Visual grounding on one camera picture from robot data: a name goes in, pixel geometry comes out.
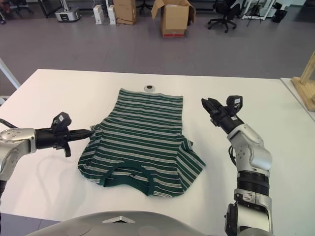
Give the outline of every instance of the black office chair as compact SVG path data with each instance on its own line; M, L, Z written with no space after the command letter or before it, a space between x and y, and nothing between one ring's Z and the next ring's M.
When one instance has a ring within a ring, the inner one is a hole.
M31 14L34 14L34 12L29 8L26 0L9 0L7 3L12 3L12 6L10 7L11 11L15 11L15 13L20 17L22 16L20 12L23 9L27 10Z
M240 4L236 4L233 6L236 0L224 0L223 2L218 3L218 0L216 0L215 4L213 4L213 9L220 14L223 14L223 18L217 18L217 19L211 19L208 24L210 25L208 27L209 30L211 30L212 26L217 25L219 23L225 25L226 30L225 33L228 32L228 26L227 24L233 25L232 29L235 29L237 27L237 24L232 22L233 18L236 15L239 15L241 13L241 6Z
M139 5L139 6L137 6L136 8L140 8L139 13L141 15L144 8L147 8L147 9L151 10L152 7L153 7L153 5L149 5L149 4L146 3L146 0L143 0L143 3L141 5Z

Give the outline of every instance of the wooden frame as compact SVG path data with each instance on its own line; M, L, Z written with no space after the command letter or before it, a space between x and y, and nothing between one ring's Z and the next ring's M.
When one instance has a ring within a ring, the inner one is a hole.
M315 112L315 81L310 80L315 70L315 52L313 52L309 63L304 69L301 77L293 77L291 82L295 86L297 92L302 98L306 108Z

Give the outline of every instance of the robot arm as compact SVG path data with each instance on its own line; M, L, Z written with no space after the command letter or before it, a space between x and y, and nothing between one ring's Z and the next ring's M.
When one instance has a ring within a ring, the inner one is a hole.
M231 142L230 157L237 168L234 204L228 206L225 232L228 236L272 236L269 176L272 157L262 138L237 117L243 105L241 96L229 96L227 106L215 99L202 99L211 122L221 127Z
M86 129L68 130L71 119L67 113L61 112L53 119L50 128L19 129L0 120L10 129L0 133L0 197L6 182L10 179L19 159L37 149L64 149L65 156L71 156L68 142L85 139L93 134Z

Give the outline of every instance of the tripod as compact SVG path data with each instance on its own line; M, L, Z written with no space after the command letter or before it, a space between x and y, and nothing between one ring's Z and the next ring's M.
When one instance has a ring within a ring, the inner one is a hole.
M260 2L260 0L258 0L257 3L256 3L253 7L251 7L250 9L248 9L247 12L245 12L242 16L239 17L239 18L242 18L243 16L247 15L249 12L252 13L252 14L251 14L251 17L250 17L249 20L248 20L247 27L250 25L250 22L251 22L251 20L252 20L253 14L255 14L255 13L258 15L259 21L260 21L260 23L261 23L261 16L260 16L260 12L259 12L259 2Z

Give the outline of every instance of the green striped shirt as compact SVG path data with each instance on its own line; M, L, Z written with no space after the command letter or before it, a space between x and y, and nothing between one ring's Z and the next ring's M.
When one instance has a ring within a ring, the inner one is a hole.
M182 96L119 91L114 110L83 151L82 175L104 187L128 184L146 195L183 194L205 163L182 135Z

